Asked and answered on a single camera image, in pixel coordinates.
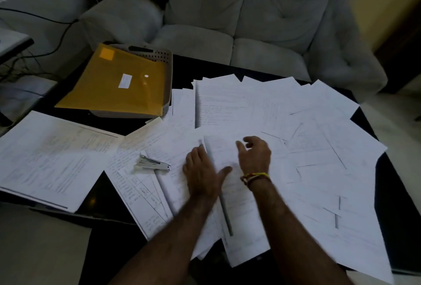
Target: forearm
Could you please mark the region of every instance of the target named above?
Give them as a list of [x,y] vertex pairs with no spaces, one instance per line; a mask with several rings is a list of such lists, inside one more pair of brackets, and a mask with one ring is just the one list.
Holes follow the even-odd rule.
[[350,285],[352,282],[304,229],[273,184],[250,184],[280,272],[291,284]]
[[213,202],[206,197],[191,198],[171,223],[142,248],[109,285],[181,284],[212,206]]

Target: tile floor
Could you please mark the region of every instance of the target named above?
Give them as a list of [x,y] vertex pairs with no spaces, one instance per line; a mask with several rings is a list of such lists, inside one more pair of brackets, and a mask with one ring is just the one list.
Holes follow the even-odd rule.
[[[376,95],[362,105],[387,154],[421,213],[421,100]],[[0,204],[0,282],[5,285],[77,285],[90,229]],[[356,285],[385,284],[358,272]],[[193,279],[187,282],[195,284]],[[421,277],[395,275],[396,285],[421,285]]]

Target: yellow folder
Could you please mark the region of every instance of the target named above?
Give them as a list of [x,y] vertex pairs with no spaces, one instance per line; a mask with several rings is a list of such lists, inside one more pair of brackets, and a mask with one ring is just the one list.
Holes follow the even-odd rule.
[[166,66],[100,44],[57,108],[162,115]]

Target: bracelet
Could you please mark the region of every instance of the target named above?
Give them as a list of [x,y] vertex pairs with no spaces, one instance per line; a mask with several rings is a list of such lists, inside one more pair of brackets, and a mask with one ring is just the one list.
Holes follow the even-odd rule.
[[240,180],[243,181],[245,186],[249,187],[250,183],[254,180],[257,180],[259,178],[266,178],[267,180],[271,181],[269,175],[267,173],[249,173],[245,174],[242,177],[240,177]]

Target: gray couch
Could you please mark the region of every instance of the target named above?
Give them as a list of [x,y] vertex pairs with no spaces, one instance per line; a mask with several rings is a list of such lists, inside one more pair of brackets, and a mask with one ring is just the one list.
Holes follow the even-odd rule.
[[363,100],[387,77],[350,0],[104,0],[81,16],[88,42],[144,42],[226,65],[347,88]]

